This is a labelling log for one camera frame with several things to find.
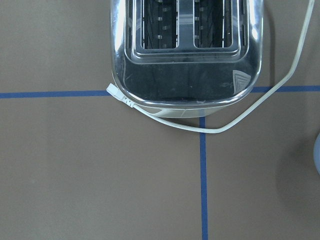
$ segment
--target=brown surface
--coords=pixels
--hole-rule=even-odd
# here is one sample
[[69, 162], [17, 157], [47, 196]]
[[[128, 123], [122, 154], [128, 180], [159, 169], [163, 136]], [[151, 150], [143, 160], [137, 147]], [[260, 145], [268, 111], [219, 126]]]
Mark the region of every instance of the brown surface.
[[[265, 1], [258, 86], [287, 73], [307, 2]], [[0, 92], [103, 90], [113, 81], [108, 21], [107, 0], [1, 0]], [[288, 85], [319, 85], [319, 22], [316, 2]], [[209, 239], [319, 239], [319, 104], [319, 92], [276, 93], [206, 137]], [[0, 239], [199, 240], [199, 146], [198, 134], [111, 97], [0, 99]]]

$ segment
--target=toaster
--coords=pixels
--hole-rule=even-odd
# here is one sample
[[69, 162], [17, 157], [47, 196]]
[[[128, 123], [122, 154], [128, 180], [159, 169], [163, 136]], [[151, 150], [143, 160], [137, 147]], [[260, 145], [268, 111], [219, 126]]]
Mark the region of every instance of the toaster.
[[263, 0], [111, 0], [110, 7], [110, 88], [150, 115], [204, 117], [253, 89]]

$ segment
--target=gray object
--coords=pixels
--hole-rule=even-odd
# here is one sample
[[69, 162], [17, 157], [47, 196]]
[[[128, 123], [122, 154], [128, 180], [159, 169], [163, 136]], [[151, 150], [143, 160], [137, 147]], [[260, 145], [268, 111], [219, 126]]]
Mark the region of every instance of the gray object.
[[209, 115], [243, 99], [261, 69], [263, 0], [112, 0], [112, 69], [156, 117]]

